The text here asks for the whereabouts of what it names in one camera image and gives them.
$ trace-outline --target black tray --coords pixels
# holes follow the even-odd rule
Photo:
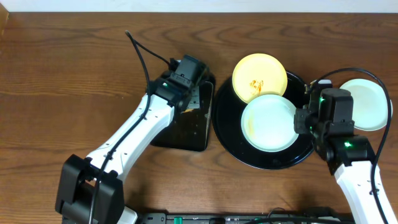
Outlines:
[[[283,97],[296,108],[308,104],[305,96],[305,82],[291,72],[287,72],[287,89]],[[312,151],[312,137],[299,135],[287,149],[279,152],[264,152],[253,147],[243,136],[241,117],[246,103],[235,94],[232,78],[223,83],[215,98],[213,127],[224,148],[241,162],[260,169],[284,169],[298,164]]]

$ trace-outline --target wooden table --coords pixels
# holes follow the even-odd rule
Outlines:
[[[264,52],[307,82],[337,68],[367,68],[398,105],[394,14],[12,13],[0,42],[0,223],[60,223],[54,205],[62,164],[96,149],[136,109],[145,78],[125,29],[166,58],[203,60],[217,88],[241,58]],[[166,67],[143,54],[157,78]],[[347,73],[333,81],[354,77],[364,78]],[[380,160],[396,213],[397,125],[393,119]],[[377,149],[382,130],[360,134]],[[350,211],[316,153],[289,169],[259,170],[225,151],[213,129],[205,152],[149,146],[124,195],[138,212]]]

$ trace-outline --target wood grain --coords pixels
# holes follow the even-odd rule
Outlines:
[[[398,105],[398,15],[13,13],[0,45],[0,223],[60,223],[60,169],[85,157],[135,110],[144,93],[139,60],[124,35],[164,57],[205,61],[217,88],[247,54],[264,52],[310,82],[363,67]],[[144,53],[152,78],[166,67]],[[363,75],[333,77],[336,86]],[[381,156],[383,183],[398,212],[398,120]],[[377,148],[382,130],[365,133]],[[211,130],[205,152],[148,147],[124,188],[139,212],[267,213],[329,206],[349,212],[326,164],[312,154],[278,171],[228,154]]]

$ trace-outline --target white plate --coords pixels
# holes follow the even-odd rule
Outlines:
[[[375,131],[387,124],[387,100],[381,86],[359,78],[344,83],[340,88],[350,91],[354,99],[355,128],[363,131]]]
[[[279,95],[263,95],[245,107],[241,128],[244,137],[255,148],[279,152],[291,146],[299,134],[294,131],[296,107]]]

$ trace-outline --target green light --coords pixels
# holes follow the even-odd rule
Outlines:
[[[351,143],[349,143],[349,142],[344,142],[344,145],[346,146],[346,147],[351,147],[351,146],[353,146]]]

